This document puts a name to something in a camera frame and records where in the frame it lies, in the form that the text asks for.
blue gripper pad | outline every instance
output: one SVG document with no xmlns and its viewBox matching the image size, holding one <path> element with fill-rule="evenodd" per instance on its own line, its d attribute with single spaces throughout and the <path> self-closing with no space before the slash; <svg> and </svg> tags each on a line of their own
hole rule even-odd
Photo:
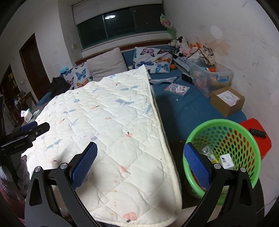
<svg viewBox="0 0 279 227">
<path fill-rule="evenodd" d="M 31 129 L 38 126 L 38 123 L 36 121 L 33 121 L 27 125 L 24 125 L 21 127 L 20 133 L 25 134 L 28 133 Z"/>
<path fill-rule="evenodd" d="M 209 190 L 211 185 L 210 174 L 202 163 L 199 152 L 192 144 L 186 143 L 183 153 L 200 186 Z"/>
<path fill-rule="evenodd" d="M 83 154 L 83 157 L 79 160 L 78 164 L 71 173 L 71 186 L 75 191 L 77 187 L 80 187 L 91 168 L 98 152 L 96 143 L 90 142 Z"/>
</svg>

orange ball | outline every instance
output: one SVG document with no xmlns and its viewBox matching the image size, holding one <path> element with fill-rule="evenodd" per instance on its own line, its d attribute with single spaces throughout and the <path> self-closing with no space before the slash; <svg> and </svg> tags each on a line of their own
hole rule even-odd
<svg viewBox="0 0 279 227">
<path fill-rule="evenodd" d="M 171 70 L 175 70 L 175 69 L 176 69 L 176 65 L 175 65 L 175 64 L 171 64 L 171 65 L 170 65 L 170 69 L 171 69 Z"/>
<path fill-rule="evenodd" d="M 216 69 L 213 68 L 213 67 L 211 67 L 211 68 L 209 68 L 209 71 L 210 71 L 210 72 L 216 72 Z"/>
</svg>

book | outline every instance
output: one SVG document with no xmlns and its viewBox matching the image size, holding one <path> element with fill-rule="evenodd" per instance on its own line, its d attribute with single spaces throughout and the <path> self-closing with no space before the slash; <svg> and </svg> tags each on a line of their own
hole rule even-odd
<svg viewBox="0 0 279 227">
<path fill-rule="evenodd" d="M 164 91 L 172 92 L 174 94 L 178 94 L 181 96 L 184 96 L 186 92 L 190 89 L 190 87 L 186 87 L 180 84 L 174 84 L 171 83 L 169 86 L 167 86 Z"/>
</svg>

white wall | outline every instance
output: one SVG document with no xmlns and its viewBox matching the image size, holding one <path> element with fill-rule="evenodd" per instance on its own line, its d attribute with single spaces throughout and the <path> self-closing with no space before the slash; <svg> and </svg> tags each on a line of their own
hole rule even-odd
<svg viewBox="0 0 279 227">
<path fill-rule="evenodd" d="M 81 42 L 78 36 L 78 29 L 74 23 L 72 6 L 65 1 L 58 1 L 58 11 L 63 32 L 63 37 L 66 43 L 66 47 L 73 65 L 75 62 L 82 58 Z"/>
<path fill-rule="evenodd" d="M 19 54 L 20 48 L 33 33 L 45 71 L 52 81 L 53 77 L 60 75 L 62 68 L 72 66 L 61 29 L 57 0 L 27 0 L 15 12 L 0 36 L 0 80 L 11 64 L 20 90 L 31 91 L 37 99 Z"/>
<path fill-rule="evenodd" d="M 271 138 L 260 174 L 267 213 L 279 195 L 279 32 L 255 0 L 163 2 L 178 35 L 206 44 L 234 71 L 232 87 L 245 96 L 242 111 Z"/>
</svg>

paper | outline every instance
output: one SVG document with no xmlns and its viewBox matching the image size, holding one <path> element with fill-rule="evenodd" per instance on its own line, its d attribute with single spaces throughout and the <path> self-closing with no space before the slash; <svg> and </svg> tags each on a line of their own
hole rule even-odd
<svg viewBox="0 0 279 227">
<path fill-rule="evenodd" d="M 22 110 L 21 111 L 21 117 L 26 117 L 27 116 L 27 114 L 28 114 L 28 112 L 30 112 L 30 109 L 28 109 L 28 110 Z"/>
<path fill-rule="evenodd" d="M 237 97 L 230 91 L 225 91 L 221 94 L 218 94 L 217 96 L 220 99 L 222 99 L 225 103 L 227 103 L 230 107 L 234 106 L 236 102 L 239 100 L 239 97 Z"/>
</svg>

